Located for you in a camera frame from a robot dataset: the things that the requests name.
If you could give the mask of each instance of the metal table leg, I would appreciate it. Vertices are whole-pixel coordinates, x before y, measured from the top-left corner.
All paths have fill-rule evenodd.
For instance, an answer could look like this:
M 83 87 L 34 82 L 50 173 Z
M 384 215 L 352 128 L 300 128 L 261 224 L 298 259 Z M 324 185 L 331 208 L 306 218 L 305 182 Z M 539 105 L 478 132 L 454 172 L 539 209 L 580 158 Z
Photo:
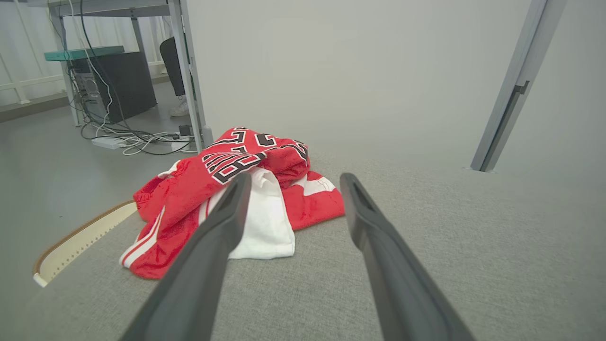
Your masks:
M 191 65 L 191 76 L 193 77 L 193 84 L 196 85 L 194 91 L 196 92 L 196 104 L 198 105 L 198 118 L 200 126 L 202 127 L 202 140 L 205 146 L 210 146 L 215 142 L 213 140 L 213 134 L 210 127 L 206 125 L 206 119 L 204 118 L 204 106 L 202 105 L 202 91 L 200 89 L 200 82 L 198 79 L 198 70 L 196 68 L 196 58 L 194 56 L 195 51 L 193 48 L 193 37 L 191 36 L 191 26 L 189 23 L 189 16 L 187 15 L 187 1 L 181 2 L 181 10 L 185 13 L 183 16 L 183 23 L 185 28 L 185 43 L 188 45 L 190 65 Z
M 135 31 L 135 39 L 137 40 L 137 46 L 139 47 L 139 52 L 143 56 L 143 60 L 145 61 L 145 65 L 147 65 L 147 56 L 145 55 L 145 47 L 143 46 L 143 38 L 141 38 L 141 29 L 139 28 L 139 19 L 131 14 L 130 22 L 133 24 L 133 31 Z
M 194 134 L 194 139 L 196 140 L 196 149 L 198 150 L 198 153 L 201 153 L 202 149 L 204 148 L 202 145 L 202 138 L 200 136 L 201 122 L 196 111 L 193 89 L 191 87 L 191 74 L 187 58 L 187 51 L 185 49 L 185 35 L 183 32 L 183 19 L 181 17 L 182 13 L 179 0 L 168 0 L 168 8 L 170 10 L 170 21 L 173 27 L 173 34 L 175 36 L 175 45 L 177 46 L 177 55 L 179 56 L 181 78 L 183 79 L 183 85 L 185 87 L 187 108 L 190 112 L 191 129 Z
M 65 26 L 63 25 L 63 17 L 57 15 L 56 7 L 51 7 L 48 9 L 48 11 L 50 12 L 51 23 L 57 29 L 57 32 L 59 32 L 61 34 L 61 36 L 58 36 L 57 34 L 53 34 L 53 36 L 55 36 L 55 44 L 57 45 L 57 49 L 59 51 L 61 51 L 61 50 L 63 50 L 64 46 L 67 47 L 67 40 L 65 38 Z M 67 62 L 62 61 L 61 70 L 63 71 L 63 80 L 65 81 L 65 91 L 67 92 L 67 98 L 71 104 L 70 110 L 72 111 L 72 119 L 74 121 L 74 126 L 79 127 L 80 119 L 78 117 L 78 111 L 76 111 L 76 108 L 75 108 L 76 103 L 74 103 L 74 93 L 73 93 L 73 89 L 72 89 L 72 81 L 70 79 L 70 75 L 65 73 L 66 69 L 67 69 Z

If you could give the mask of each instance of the cable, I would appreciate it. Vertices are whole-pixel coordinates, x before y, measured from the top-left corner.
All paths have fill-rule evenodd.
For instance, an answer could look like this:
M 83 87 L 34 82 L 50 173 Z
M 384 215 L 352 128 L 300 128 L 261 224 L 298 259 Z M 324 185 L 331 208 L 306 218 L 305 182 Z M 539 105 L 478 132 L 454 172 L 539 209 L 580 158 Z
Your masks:
M 132 136 L 132 137 L 122 137 L 122 136 L 104 135 L 104 136 L 98 136 L 98 137 L 86 137 L 86 136 L 84 136 L 84 127 L 86 127 L 88 125 L 91 125 L 93 127 L 97 127 L 97 126 L 95 126 L 91 122 L 87 122 L 86 124 L 84 124 L 82 126 L 82 128 L 80 129 L 80 135 L 83 138 L 85 138 L 86 140 L 94 140 L 96 138 L 112 137 L 112 138 L 115 139 L 114 141 L 119 140 L 123 144 L 121 147 L 126 148 L 122 152 L 122 154 L 126 155 L 126 156 L 135 155 L 135 154 L 138 154 L 140 152 L 145 152 L 145 153 L 152 154 L 152 155 L 168 155 L 168 154 L 172 154 L 172 153 L 175 153 L 175 152 L 197 153 L 197 151 L 185 150 L 185 148 L 191 144 L 191 141 L 189 140 L 189 137 L 185 137 L 185 138 L 182 137 L 182 138 L 178 138 L 176 140 L 169 139 L 166 136 L 170 136 L 170 135 L 174 135 L 174 134 L 168 134 L 167 132 L 161 132 L 161 133 L 153 134 L 147 141 L 143 141 L 143 140 L 141 140 L 141 139 L 139 139 L 138 137 L 135 137 L 135 136 Z M 130 133 L 119 133 L 119 132 L 116 132 L 116 131 L 114 131 L 112 129 L 109 129 L 107 127 L 104 128 L 104 130 L 109 130 L 110 133 L 114 133 L 116 135 L 130 134 Z M 155 142 L 171 142 L 172 143 L 172 142 L 185 142 L 185 141 L 187 141 L 187 143 L 185 145 L 183 145 L 181 148 L 176 149 L 176 150 L 174 150 L 172 152 L 169 152 L 169 153 L 151 153 L 151 152 L 147 152 L 147 151 L 143 150 L 150 143 L 155 143 Z M 134 152 L 134 153 L 129 153 L 128 152 L 129 150 L 132 150 L 134 148 L 137 148 L 138 150 L 136 152 Z
M 57 10 L 58 10 L 58 15 L 59 16 L 61 15 L 61 6 L 62 6 L 61 2 L 62 2 L 62 0 L 59 0 L 59 5 L 57 6 Z M 50 8 L 50 0 L 47 0 L 47 7 Z M 69 52 L 69 50 L 67 50 L 67 46 L 65 46 L 65 41 L 64 41 L 64 39 L 62 37 L 62 34 L 59 33 L 59 30 L 57 29 L 57 27 L 53 23 L 53 21 L 52 21 L 52 19 L 50 17 L 50 12 L 48 13 L 48 21 L 50 22 L 51 26 L 53 27 L 53 30 L 55 30 L 55 33 L 57 34 L 57 37 L 59 37 L 59 41 L 61 42 L 61 46 L 63 46 L 63 57 L 65 59 L 69 59 L 69 63 L 65 64 L 65 70 L 64 70 L 64 72 L 69 77 L 69 79 L 71 81 L 71 84 L 73 86 L 73 89 L 77 90 L 78 89 L 78 85 L 76 84 L 75 79 L 73 79 L 73 77 L 72 77 L 72 75 L 70 74 L 70 71 L 69 71 L 70 70 L 70 66 L 71 66 L 71 55 L 70 55 L 70 52 Z M 62 21 L 61 21 L 61 29 L 65 30 L 65 27 L 63 26 L 63 22 Z M 70 106 L 70 107 L 72 107 L 72 108 L 74 108 L 77 111 L 84 112 L 85 114 L 91 114 L 91 113 L 87 112 L 85 105 L 82 105 L 82 108 L 84 110 L 78 109 L 77 107 L 72 106 L 72 103 L 74 102 L 75 99 L 76 99 L 76 96 L 73 96 L 72 100 L 67 105 Z M 119 123 L 113 123 L 113 122 L 111 122 L 109 124 L 110 125 L 119 125 L 119 126 L 122 126 L 122 127 L 126 128 L 125 126 L 123 126 L 123 125 L 121 125 Z
M 75 18 L 75 13 L 74 13 L 74 6 L 72 4 L 72 0 L 68 0 L 68 2 L 70 3 L 70 8 L 72 10 L 72 21 L 74 23 L 74 29 L 76 30 L 76 36 L 78 37 L 78 40 L 80 41 L 80 44 L 82 44 L 82 46 L 84 46 L 84 41 L 82 41 L 82 37 L 80 36 L 80 29 L 78 29 L 78 25 L 76 23 L 76 18 Z M 80 18 L 82 19 L 82 29 L 84 30 L 84 15 L 82 15 L 82 0 L 80 0 Z M 93 50 L 93 47 L 90 44 L 90 41 L 88 41 L 88 46 L 90 47 L 91 52 L 93 53 L 93 56 L 97 57 L 95 55 L 95 51 Z M 105 117 L 103 117 L 103 124 L 101 125 L 101 127 L 105 126 L 105 121 L 107 119 L 107 117 L 110 114 L 110 106 L 113 103 L 113 98 L 112 98 L 112 92 L 110 91 L 110 86 L 105 82 L 105 80 L 103 79 L 103 77 L 101 77 L 101 74 L 97 71 L 97 68 L 95 68 L 95 66 L 93 65 L 93 62 L 90 60 L 90 57 L 88 55 L 88 51 L 86 48 L 84 48 L 84 54 L 86 55 L 86 59 L 88 60 L 88 63 L 90 64 L 90 67 L 95 71 L 95 73 L 97 74 L 97 76 L 99 76 L 99 79 L 101 80 L 101 82 L 103 82 L 103 84 L 105 84 L 105 86 L 107 87 L 107 96 L 109 96 L 110 101 L 109 103 L 107 103 L 107 107 L 105 108 Z M 97 128 L 97 131 L 95 132 L 95 136 L 99 133 L 99 129 Z

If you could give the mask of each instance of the jersey lettering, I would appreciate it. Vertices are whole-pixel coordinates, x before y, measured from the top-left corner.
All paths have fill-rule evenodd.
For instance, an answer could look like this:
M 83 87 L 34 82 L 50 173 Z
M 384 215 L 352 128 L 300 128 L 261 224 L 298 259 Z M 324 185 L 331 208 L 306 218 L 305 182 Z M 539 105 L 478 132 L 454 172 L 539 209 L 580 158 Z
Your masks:
M 269 134 L 256 134 L 255 138 L 257 140 L 257 144 L 261 147 L 273 147 L 277 146 L 276 138 Z
M 246 137 L 246 130 L 232 131 L 230 135 L 231 138 L 217 140 L 217 142 L 211 144 L 209 147 L 216 146 L 217 144 L 244 143 L 244 138 Z
M 221 159 L 224 159 L 225 157 L 227 157 L 229 155 L 238 155 L 238 154 L 239 153 L 236 153 L 236 152 L 215 153 L 212 158 L 208 158 L 206 160 L 202 159 L 202 161 L 204 162 L 204 166 L 206 166 L 206 169 L 208 169 L 210 166 L 214 165 L 215 163 L 220 162 Z
M 241 146 L 241 147 L 234 147 L 231 149 L 232 152 L 239 152 L 239 153 L 248 153 L 248 150 L 246 149 L 246 146 Z
M 265 157 L 265 153 L 244 155 L 220 168 L 213 174 L 213 178 L 220 184 L 226 184 L 241 172 L 258 165 Z
M 283 146 L 279 146 L 279 147 L 275 147 L 275 148 L 271 148 L 269 150 L 272 149 L 282 149 L 282 148 L 293 148 L 294 150 L 297 151 L 297 153 L 299 154 L 299 156 L 305 160 L 305 163 L 307 163 L 307 146 L 302 144 L 301 142 L 297 142 L 295 144 L 285 144 Z
M 227 155 L 227 157 L 222 158 L 220 161 L 218 161 L 214 165 L 209 165 L 208 171 L 212 173 L 215 171 L 215 169 L 220 168 L 222 165 L 228 164 L 230 161 L 233 161 L 235 158 L 239 158 L 241 156 L 243 156 L 243 154 L 241 154 L 241 153 Z

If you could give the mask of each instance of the desk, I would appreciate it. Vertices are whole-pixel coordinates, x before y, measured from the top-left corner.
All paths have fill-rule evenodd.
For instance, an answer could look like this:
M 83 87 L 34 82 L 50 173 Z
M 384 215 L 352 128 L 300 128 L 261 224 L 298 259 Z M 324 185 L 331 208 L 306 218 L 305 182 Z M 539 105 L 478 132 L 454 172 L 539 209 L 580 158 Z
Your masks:
M 187 48 L 185 40 L 187 37 L 187 41 L 192 41 L 189 29 L 189 18 L 187 16 L 187 3 L 185 1 L 181 2 L 180 0 L 83 0 L 82 12 L 80 12 L 79 0 L 72 0 L 72 3 L 75 15 L 130 18 L 133 24 L 133 30 L 135 31 L 139 51 L 141 51 L 143 55 L 145 55 L 145 50 L 143 48 L 143 40 L 141 39 L 138 18 L 146 16 L 170 15 L 171 25 L 175 35 L 175 43 L 177 46 L 177 54 L 179 56 L 179 65 L 181 67 L 181 76 L 185 86 L 185 95 L 190 112 L 192 130 L 194 132 L 200 132 L 201 128 L 205 126 L 205 119 L 204 111 L 202 109 L 202 96 L 200 94 L 200 86 L 198 85 L 198 73 L 196 71 L 193 48 L 191 46 Z M 51 21 L 57 28 L 57 31 L 61 33 L 61 36 L 55 35 L 57 49 L 63 50 L 63 46 L 67 45 L 63 17 L 68 13 L 69 15 L 72 13 L 69 2 L 66 0 L 50 0 L 49 2 L 46 0 L 40 0 L 29 1 L 28 5 L 32 7 L 48 6 Z M 67 62 L 61 62 L 63 69 L 66 68 L 66 63 Z M 72 102 L 72 84 L 67 75 L 64 75 L 63 78 L 65 80 L 65 88 L 67 89 L 68 99 L 70 102 Z M 72 107 L 71 110 L 74 125 L 78 127 L 81 125 L 78 113 L 74 107 Z M 208 131 L 209 133 L 206 134 L 205 137 L 207 140 L 206 145 L 212 143 L 210 129 Z M 198 152 L 201 152 L 203 149 L 203 140 L 200 133 L 195 134 L 195 140 L 196 148 Z

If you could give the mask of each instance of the computer tower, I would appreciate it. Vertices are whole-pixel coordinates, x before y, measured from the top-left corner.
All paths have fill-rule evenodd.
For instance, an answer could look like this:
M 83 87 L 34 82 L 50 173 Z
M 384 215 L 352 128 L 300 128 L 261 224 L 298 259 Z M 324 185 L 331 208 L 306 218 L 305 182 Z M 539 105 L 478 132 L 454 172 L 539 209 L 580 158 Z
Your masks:
M 141 52 L 89 57 L 95 69 L 110 86 L 113 102 L 109 107 L 107 122 L 121 122 L 157 104 L 147 62 Z M 88 59 L 74 59 L 69 63 L 86 109 L 97 115 L 97 120 L 105 117 L 107 104 L 110 102 L 107 86 L 90 68 Z

